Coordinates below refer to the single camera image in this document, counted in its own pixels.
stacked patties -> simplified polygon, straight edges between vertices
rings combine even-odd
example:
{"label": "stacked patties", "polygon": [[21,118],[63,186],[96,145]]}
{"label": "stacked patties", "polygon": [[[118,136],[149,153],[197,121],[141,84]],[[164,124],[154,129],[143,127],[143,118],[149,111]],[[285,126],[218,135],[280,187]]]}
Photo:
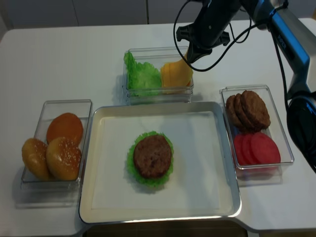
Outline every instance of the stacked patties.
{"label": "stacked patties", "polygon": [[271,123],[265,102],[254,91],[230,96],[226,110],[231,123],[242,133],[267,129]]}

tray rim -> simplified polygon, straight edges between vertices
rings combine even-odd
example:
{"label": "tray rim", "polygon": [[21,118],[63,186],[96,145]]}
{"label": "tray rim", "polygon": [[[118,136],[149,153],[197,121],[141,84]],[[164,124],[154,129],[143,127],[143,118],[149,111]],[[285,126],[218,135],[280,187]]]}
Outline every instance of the tray rim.
{"label": "tray rim", "polygon": [[[225,172],[225,176],[227,178],[227,173],[230,172],[231,175],[234,177],[233,180],[230,181],[230,184],[228,184],[230,186],[230,190],[231,190],[231,193],[232,193],[232,205],[233,205],[233,208],[235,207],[235,200],[234,200],[234,193],[233,193],[233,190],[232,190],[232,186],[231,186],[231,182],[233,182],[234,186],[233,188],[235,188],[235,195],[237,195],[237,206],[235,207],[235,209],[233,210],[236,210],[234,213],[232,214],[229,214],[229,215],[205,215],[205,216],[187,216],[187,217],[166,217],[166,218],[148,218],[148,219],[136,219],[136,220],[121,220],[121,221],[107,221],[107,222],[89,222],[89,221],[86,221],[82,215],[81,215],[81,209],[82,209],[82,196],[83,196],[83,193],[84,193],[84,189],[85,189],[85,186],[84,186],[84,180],[83,179],[83,184],[82,184],[82,188],[81,188],[81,195],[80,195],[80,200],[79,200],[79,208],[78,208],[78,213],[79,213],[79,218],[81,219],[81,221],[83,221],[84,223],[86,224],[118,224],[118,223],[138,223],[138,222],[153,222],[153,221],[176,221],[176,220],[202,220],[202,219],[227,219],[227,218],[234,218],[236,216],[238,216],[241,212],[241,207],[242,207],[242,202],[241,202],[241,196],[240,196],[240,190],[239,190],[239,186],[238,186],[238,181],[237,181],[237,176],[236,176],[236,171],[235,171],[235,166],[234,166],[234,160],[233,160],[233,156],[232,156],[232,153],[230,151],[230,144],[229,144],[229,140],[228,140],[228,137],[227,137],[227,134],[226,134],[226,127],[225,127],[225,118],[224,118],[224,115],[223,115],[223,110],[222,110],[222,107],[219,103],[217,102],[214,102],[214,101],[208,101],[208,102],[193,102],[193,103],[182,103],[182,102],[177,102],[177,103],[167,103],[167,104],[164,104],[164,106],[178,106],[178,105],[192,105],[192,104],[204,104],[204,105],[213,105],[216,107],[216,110],[219,110],[217,113],[215,111],[211,111],[211,110],[208,110],[209,112],[213,112],[214,114],[216,114],[216,117],[218,118],[217,119],[217,123],[218,123],[218,126],[220,127],[220,129],[223,129],[225,131],[225,135],[223,136],[220,136],[220,139],[221,139],[221,142],[222,142],[222,147],[221,149],[223,150],[223,164],[224,164],[224,172]],[[94,113],[93,113],[93,116],[92,116],[92,119],[91,119],[91,124],[90,124],[90,130],[89,130],[89,137],[88,137],[88,149],[87,149],[87,155],[86,155],[86,160],[85,160],[85,169],[86,169],[86,166],[87,166],[87,162],[88,162],[88,157],[89,157],[89,150],[91,149],[90,147],[90,138],[91,138],[91,134],[93,132],[93,125],[94,125],[94,120],[95,120],[95,116],[96,114],[99,113],[100,110],[102,109],[109,109],[109,108],[123,108],[123,107],[126,107],[126,108],[132,108],[132,107],[152,107],[152,106],[158,106],[158,105],[162,105],[162,104],[154,104],[154,105],[134,105],[134,106],[126,106],[126,105],[119,105],[119,106],[103,106],[103,107],[100,107],[98,108]]]}

cheese slice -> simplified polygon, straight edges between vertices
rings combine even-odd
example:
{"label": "cheese slice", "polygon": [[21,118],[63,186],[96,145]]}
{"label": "cheese slice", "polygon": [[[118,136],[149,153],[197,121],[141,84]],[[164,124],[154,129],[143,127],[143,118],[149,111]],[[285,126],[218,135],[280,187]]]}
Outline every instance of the cheese slice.
{"label": "cheese slice", "polygon": [[187,86],[191,83],[193,70],[181,59],[178,62],[166,63],[160,70],[162,87]]}

black cable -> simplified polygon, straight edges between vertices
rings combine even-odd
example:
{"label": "black cable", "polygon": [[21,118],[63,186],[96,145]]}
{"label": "black cable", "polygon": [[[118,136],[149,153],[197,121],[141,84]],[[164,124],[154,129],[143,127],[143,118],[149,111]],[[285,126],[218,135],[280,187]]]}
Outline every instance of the black cable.
{"label": "black cable", "polygon": [[282,74],[282,80],[283,80],[285,110],[286,110],[286,112],[288,112],[287,87],[286,87],[286,80],[285,80],[284,68],[283,68],[283,64],[282,64],[280,52],[279,52],[278,47],[277,47],[277,40],[276,40],[275,36],[274,36],[272,33],[271,33],[271,36],[272,36],[272,39],[273,39],[273,43],[275,44],[276,55],[277,55],[278,62],[279,62],[279,64],[280,64],[280,69],[281,69],[281,74]]}
{"label": "black cable", "polygon": [[253,28],[256,28],[256,27],[261,26],[261,25],[264,25],[264,24],[267,24],[267,21],[264,20],[264,21],[259,21],[258,23],[254,24],[253,26],[247,28],[246,30],[244,30],[243,32],[241,32],[241,33],[239,34],[239,36],[237,36],[237,38],[234,39],[234,41],[231,42],[231,43],[227,46],[227,48],[225,49],[225,51],[223,52],[223,54],[219,57],[219,59],[218,59],[212,66],[210,66],[210,67],[208,67],[208,68],[205,68],[205,69],[198,69],[198,68],[193,67],[190,63],[188,63],[188,61],[186,60],[186,58],[185,58],[185,57],[183,56],[183,54],[180,52],[179,47],[178,47],[178,44],[177,44],[177,41],[176,41],[176,35],[175,35],[175,29],[176,29],[176,24],[177,24],[178,18],[179,18],[179,16],[180,16],[180,14],[181,14],[183,8],[184,8],[189,2],[190,2],[190,0],[187,0],[187,1],[183,4],[183,6],[180,8],[180,11],[178,12],[178,15],[177,15],[177,17],[176,17],[176,19],[175,19],[175,21],[174,21],[174,24],[173,24],[173,40],[174,40],[174,44],[175,44],[176,49],[177,49],[178,53],[180,54],[181,58],[186,62],[186,64],[187,64],[190,68],[192,68],[193,70],[195,70],[195,71],[197,71],[197,72],[206,72],[206,71],[208,71],[208,70],[214,68],[214,67],[222,60],[222,58],[225,56],[225,54],[227,53],[227,51],[233,46],[233,44],[234,44],[240,37],[242,37],[245,33],[247,33],[248,31],[250,31],[250,30],[253,29]]}
{"label": "black cable", "polygon": [[284,0],[283,4],[282,4],[281,6],[275,8],[275,9],[273,10],[273,12],[272,12],[270,18],[272,18],[273,15],[274,15],[277,11],[279,11],[279,10],[281,10],[281,9],[285,9],[285,8],[287,8],[287,7],[288,7],[288,0]]}
{"label": "black cable", "polygon": [[[250,22],[249,27],[251,27],[252,21],[251,21],[251,18],[250,18],[250,17],[249,17],[249,22]],[[232,32],[233,39],[235,39],[235,36],[234,36],[234,32],[233,32],[233,28],[232,28],[232,24],[231,24],[231,23],[229,23],[229,27],[231,28],[231,32]],[[248,38],[249,34],[250,34],[250,30],[247,32],[246,37],[245,37],[242,41],[239,41],[239,42],[236,41],[236,43],[244,43],[244,42],[246,41],[246,39]]]}

clear plastic container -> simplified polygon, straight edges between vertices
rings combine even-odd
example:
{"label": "clear plastic container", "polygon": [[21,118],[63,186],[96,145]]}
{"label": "clear plastic container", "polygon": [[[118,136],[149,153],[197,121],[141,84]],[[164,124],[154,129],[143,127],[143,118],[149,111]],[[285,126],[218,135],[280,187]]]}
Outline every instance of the clear plastic container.
{"label": "clear plastic container", "polygon": [[[188,47],[179,47],[184,55]],[[165,63],[177,62],[181,59],[175,47],[167,48],[141,48],[129,50],[136,62],[151,63],[155,68],[160,70]],[[193,94],[194,82],[193,78],[189,86],[180,87],[161,87],[161,88],[146,88],[146,89],[128,89],[128,76],[126,65],[124,64],[123,71],[123,89],[126,97],[126,102],[129,105],[136,104],[151,104],[151,103],[169,103],[169,102],[190,102]]]}
{"label": "clear plastic container", "polygon": [[236,95],[238,93],[242,94],[245,90],[252,90],[256,92],[261,99],[265,102],[270,115],[271,125],[268,129],[262,130],[261,132],[267,134],[276,143],[278,150],[281,155],[280,163],[271,164],[257,164],[257,165],[240,165],[236,158],[236,152],[233,140],[235,136],[239,133],[238,129],[232,125],[229,121],[226,109],[224,107],[224,117],[226,121],[229,142],[232,149],[232,155],[234,157],[234,162],[236,166],[236,174],[239,179],[248,179],[254,177],[256,179],[269,179],[272,176],[281,176],[282,170],[288,165],[293,164],[294,157],[291,148],[288,144],[287,138],[285,136],[280,118],[277,113],[276,106],[274,104],[273,98],[271,96],[270,90],[266,85],[246,85],[246,86],[234,86],[226,87],[220,90],[223,105],[225,106],[226,100],[231,95]]}
{"label": "clear plastic container", "polygon": [[64,100],[64,101],[46,101],[40,114],[39,122],[35,131],[34,138],[37,138],[47,144],[47,129],[54,118],[64,113],[73,113],[80,118],[83,125],[83,137],[79,144],[81,150],[81,164],[79,175],[73,181],[41,181],[37,179],[26,167],[21,179],[21,189],[24,190],[76,190],[81,185],[81,179],[84,173],[85,157],[88,146],[88,137],[90,129],[90,118],[92,111],[91,100]]}

